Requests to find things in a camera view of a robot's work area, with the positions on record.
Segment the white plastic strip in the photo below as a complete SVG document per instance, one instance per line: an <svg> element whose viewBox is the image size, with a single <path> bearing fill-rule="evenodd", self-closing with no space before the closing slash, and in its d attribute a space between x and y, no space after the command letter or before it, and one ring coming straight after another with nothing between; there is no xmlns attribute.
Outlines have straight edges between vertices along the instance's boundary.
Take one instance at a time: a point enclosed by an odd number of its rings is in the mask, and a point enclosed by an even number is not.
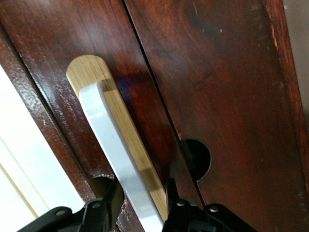
<svg viewBox="0 0 309 232"><path fill-rule="evenodd" d="M109 110L103 88L102 82L96 82L80 90L83 111L145 232L162 231L163 220Z"/></svg>

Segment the glossy wood surface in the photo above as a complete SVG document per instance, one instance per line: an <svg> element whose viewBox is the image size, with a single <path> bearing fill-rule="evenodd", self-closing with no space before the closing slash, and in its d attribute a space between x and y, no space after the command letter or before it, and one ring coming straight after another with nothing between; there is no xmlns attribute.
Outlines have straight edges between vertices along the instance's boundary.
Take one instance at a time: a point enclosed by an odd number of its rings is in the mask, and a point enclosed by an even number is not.
<svg viewBox="0 0 309 232"><path fill-rule="evenodd" d="M308 231L308 137L280 1L125 2L179 138L210 150L205 202L261 232Z"/></svg>
<svg viewBox="0 0 309 232"><path fill-rule="evenodd" d="M44 99L31 82L27 69L2 29L0 29L0 64L82 199L86 202L95 198L87 176L57 123L50 116L48 106L44 104Z"/></svg>
<svg viewBox="0 0 309 232"><path fill-rule="evenodd" d="M198 200L121 1L5 0L0 20L90 177L112 178L113 173L65 75L69 63L84 54L107 61L161 181L175 177L179 194ZM141 231L133 218L128 206L119 228Z"/></svg>
<svg viewBox="0 0 309 232"><path fill-rule="evenodd" d="M117 128L119 129L129 150L129 154L127 154L126 157L130 156L133 158L134 163L139 170L138 175L142 177L143 184L146 185L148 192L150 193L155 206L162 217L162 220L166 221L168 219L168 207L165 189L149 158L145 146L140 139L140 136L106 62L102 58L94 55L79 56L72 60L69 64L67 69L67 78L79 100L81 100L79 93L82 88L88 87L97 82L103 83L104 88L102 91L104 93L105 101L108 104L108 109L110 110L112 117L117 124ZM117 154L109 154L107 157L111 158L115 156L117 156ZM120 179L119 174L128 170L119 170L119 168L117 170L115 169L117 166L116 163L112 163L112 161L110 161L110 164L113 167L113 171L119 182L121 184L126 182L125 179L127 179L128 174L125 175L126 177L124 179Z"/></svg>

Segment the metal screw head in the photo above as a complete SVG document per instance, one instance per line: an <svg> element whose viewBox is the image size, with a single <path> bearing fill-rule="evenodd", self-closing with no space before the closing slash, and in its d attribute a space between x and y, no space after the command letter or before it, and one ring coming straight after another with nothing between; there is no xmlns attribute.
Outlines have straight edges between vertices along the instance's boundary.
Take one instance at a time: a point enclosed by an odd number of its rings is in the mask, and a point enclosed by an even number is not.
<svg viewBox="0 0 309 232"><path fill-rule="evenodd" d="M101 206L100 203L95 203L95 204L93 204L92 208L99 208L100 206Z"/></svg>
<svg viewBox="0 0 309 232"><path fill-rule="evenodd" d="M219 211L218 207L215 206L215 205L211 206L211 207L209 208L209 210L210 210L211 212L213 212L213 213L217 213L217 212Z"/></svg>
<svg viewBox="0 0 309 232"><path fill-rule="evenodd" d="M66 213L66 211L64 209L61 209L61 210L56 212L56 216L60 216L60 215L63 215L65 213Z"/></svg>
<svg viewBox="0 0 309 232"><path fill-rule="evenodd" d="M185 205L185 201L184 200L178 200L177 201L177 205L180 206L180 207L184 206Z"/></svg>

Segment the wooden handle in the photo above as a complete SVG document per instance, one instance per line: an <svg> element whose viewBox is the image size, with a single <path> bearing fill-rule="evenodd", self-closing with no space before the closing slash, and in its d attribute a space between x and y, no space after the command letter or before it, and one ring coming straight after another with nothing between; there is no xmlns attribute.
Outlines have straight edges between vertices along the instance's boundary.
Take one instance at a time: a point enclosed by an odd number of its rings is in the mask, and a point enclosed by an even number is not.
<svg viewBox="0 0 309 232"><path fill-rule="evenodd" d="M112 116L162 219L165 221L168 216L165 190L105 61L92 55L77 57L68 66L67 78L78 98L82 88L99 81L103 82L104 97Z"/></svg>

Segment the round hole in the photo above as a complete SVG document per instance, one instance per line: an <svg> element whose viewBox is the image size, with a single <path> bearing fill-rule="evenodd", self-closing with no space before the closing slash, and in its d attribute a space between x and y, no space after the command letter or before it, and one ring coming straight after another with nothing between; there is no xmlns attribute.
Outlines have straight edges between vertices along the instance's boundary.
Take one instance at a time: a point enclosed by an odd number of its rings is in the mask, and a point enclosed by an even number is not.
<svg viewBox="0 0 309 232"><path fill-rule="evenodd" d="M210 151L202 142L194 139L180 141L180 148L193 180L198 181L211 166Z"/></svg>

